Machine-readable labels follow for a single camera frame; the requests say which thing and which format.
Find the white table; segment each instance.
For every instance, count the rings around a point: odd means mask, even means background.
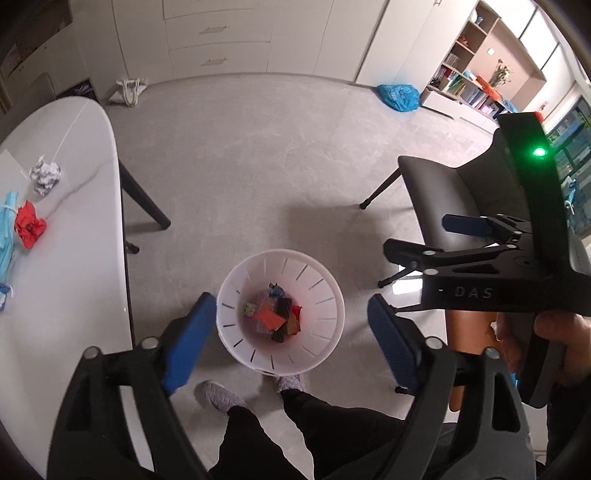
[[[43,154],[62,170],[35,203],[47,230],[32,250],[17,249],[8,277],[15,297],[0,314],[0,420],[45,476],[54,422],[82,352],[132,346],[118,158],[105,111],[85,98],[41,108],[2,150],[26,171]]]

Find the gray sneaker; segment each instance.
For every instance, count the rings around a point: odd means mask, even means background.
[[[223,413],[228,413],[228,410],[232,407],[244,407],[250,410],[242,397],[211,380],[207,380],[195,387],[195,397],[198,401],[201,397],[206,403]]]
[[[284,390],[299,390],[301,392],[306,391],[306,384],[304,383],[304,377],[301,374],[290,375],[289,377],[275,377],[273,378],[275,383],[275,389],[277,393],[281,393]]]

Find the blue gripper pad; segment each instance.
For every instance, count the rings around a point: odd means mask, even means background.
[[[205,292],[186,317],[168,324],[160,337],[166,364],[161,385],[167,394],[187,383],[215,323],[216,299]]]
[[[418,366],[421,361],[420,342],[423,334],[412,320],[395,317],[394,309],[380,295],[368,302],[368,321],[378,345],[390,366],[396,382],[416,395],[421,381]],[[399,328],[404,326],[404,333]]]
[[[486,238],[492,235],[492,227],[485,218],[464,217],[462,215],[444,215],[441,225],[446,232]]]

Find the red cloth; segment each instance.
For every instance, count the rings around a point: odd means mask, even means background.
[[[14,220],[14,229],[21,237],[25,248],[33,248],[45,228],[47,223],[44,219],[37,218],[34,205],[27,200],[25,205],[18,209],[17,218]]]

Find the blue plastic bag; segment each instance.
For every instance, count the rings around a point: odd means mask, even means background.
[[[412,85],[380,85],[378,92],[384,103],[398,112],[410,112],[418,108],[420,94]]]

